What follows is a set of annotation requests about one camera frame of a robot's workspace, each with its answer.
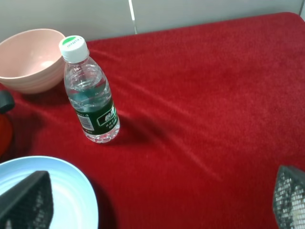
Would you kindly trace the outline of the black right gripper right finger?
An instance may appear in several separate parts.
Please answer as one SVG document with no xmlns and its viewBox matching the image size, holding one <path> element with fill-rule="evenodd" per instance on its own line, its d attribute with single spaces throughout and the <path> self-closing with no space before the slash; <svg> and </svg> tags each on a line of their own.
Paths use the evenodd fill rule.
<svg viewBox="0 0 305 229">
<path fill-rule="evenodd" d="M 280 229 L 305 229 L 305 172 L 280 166 L 273 194 L 273 213 Z"/>
</svg>

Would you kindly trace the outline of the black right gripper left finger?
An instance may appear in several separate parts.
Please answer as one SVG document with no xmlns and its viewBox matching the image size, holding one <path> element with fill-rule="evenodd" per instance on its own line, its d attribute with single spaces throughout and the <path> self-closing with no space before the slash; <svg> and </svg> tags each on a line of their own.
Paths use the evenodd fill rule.
<svg viewBox="0 0 305 229">
<path fill-rule="evenodd" d="M 51 179 L 35 171 L 0 196 L 2 229 L 48 229 L 54 214 Z"/>
</svg>

